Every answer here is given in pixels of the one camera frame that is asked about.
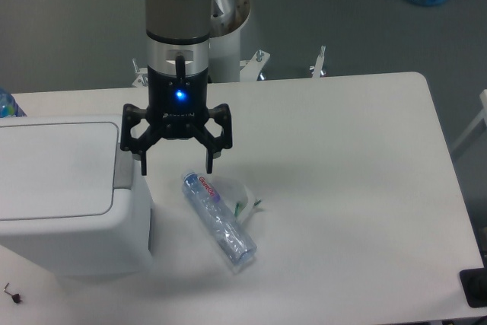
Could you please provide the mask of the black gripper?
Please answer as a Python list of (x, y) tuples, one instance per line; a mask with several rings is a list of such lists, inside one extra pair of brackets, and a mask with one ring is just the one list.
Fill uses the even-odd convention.
[[(205, 169), (213, 171), (213, 163), (224, 149), (233, 147), (231, 110), (227, 104), (208, 108), (208, 71), (177, 78), (148, 70), (148, 108), (125, 104), (122, 114), (120, 148), (139, 157), (142, 176), (147, 175), (147, 151), (160, 139), (194, 137), (206, 149)], [(132, 129), (143, 119), (148, 128), (138, 137)], [(221, 127), (213, 136), (205, 127), (209, 120)]]

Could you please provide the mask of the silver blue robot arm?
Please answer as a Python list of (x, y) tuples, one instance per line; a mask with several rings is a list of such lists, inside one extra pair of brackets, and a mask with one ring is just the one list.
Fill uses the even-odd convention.
[(206, 171), (233, 145), (227, 104), (209, 109), (212, 0), (145, 0), (148, 105), (123, 108), (120, 148), (140, 160), (161, 139), (196, 139), (206, 148)]

